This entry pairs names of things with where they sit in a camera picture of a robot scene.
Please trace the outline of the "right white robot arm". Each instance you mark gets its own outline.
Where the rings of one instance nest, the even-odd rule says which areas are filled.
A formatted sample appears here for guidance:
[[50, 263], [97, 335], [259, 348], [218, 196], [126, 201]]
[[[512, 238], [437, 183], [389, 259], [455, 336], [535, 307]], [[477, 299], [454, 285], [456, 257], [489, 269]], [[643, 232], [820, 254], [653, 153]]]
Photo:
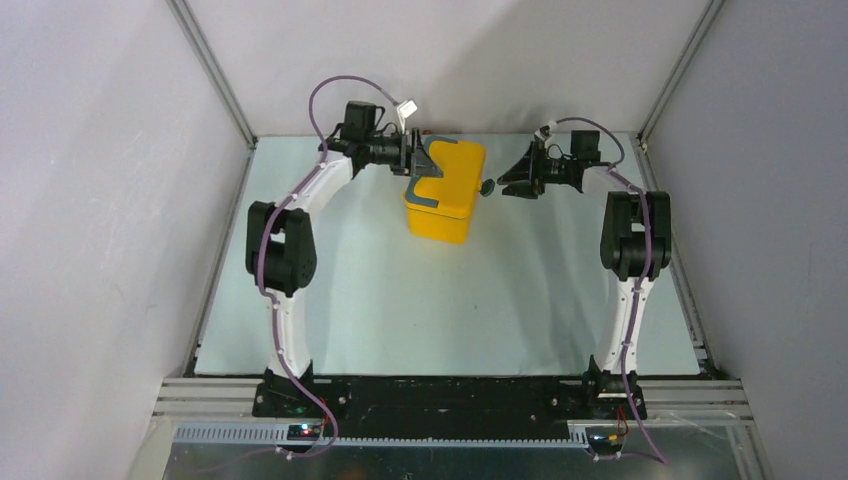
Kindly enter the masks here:
[[637, 386], [638, 339], [654, 282], [671, 260], [671, 200], [644, 190], [605, 162], [600, 133], [574, 130], [569, 153], [557, 149], [550, 127], [538, 129], [522, 157], [496, 181], [505, 196], [537, 199], [549, 185], [567, 185], [604, 206], [599, 256], [611, 280], [611, 310], [583, 375], [585, 411], [606, 418]]

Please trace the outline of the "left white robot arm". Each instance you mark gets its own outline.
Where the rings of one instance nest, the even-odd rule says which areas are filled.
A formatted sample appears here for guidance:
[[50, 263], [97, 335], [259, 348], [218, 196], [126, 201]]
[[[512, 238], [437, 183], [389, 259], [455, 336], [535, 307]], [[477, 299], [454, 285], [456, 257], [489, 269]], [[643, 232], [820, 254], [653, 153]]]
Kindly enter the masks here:
[[315, 388], [301, 380], [312, 357], [306, 346], [305, 289], [317, 269], [313, 221], [330, 200], [369, 165], [385, 165], [409, 183], [405, 199], [415, 206], [436, 207], [438, 200], [415, 192], [424, 178], [440, 178], [419, 129], [406, 122], [418, 109], [411, 100], [395, 106], [398, 129], [377, 129], [378, 106], [348, 103], [343, 121], [321, 136], [318, 157], [308, 173], [276, 202], [254, 202], [248, 210], [246, 268], [260, 293], [271, 302], [274, 354], [271, 373], [286, 378], [277, 402], [292, 416], [304, 416], [316, 403]]

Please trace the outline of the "yellow medicine kit box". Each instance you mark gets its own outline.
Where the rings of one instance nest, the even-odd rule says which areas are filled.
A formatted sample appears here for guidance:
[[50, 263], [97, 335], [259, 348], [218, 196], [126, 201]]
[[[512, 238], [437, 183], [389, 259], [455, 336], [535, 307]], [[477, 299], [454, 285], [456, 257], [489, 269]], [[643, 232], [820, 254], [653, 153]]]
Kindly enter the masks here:
[[462, 244], [483, 188], [485, 147], [477, 142], [430, 136], [424, 150], [440, 177], [413, 177], [403, 195], [409, 231], [422, 238]]

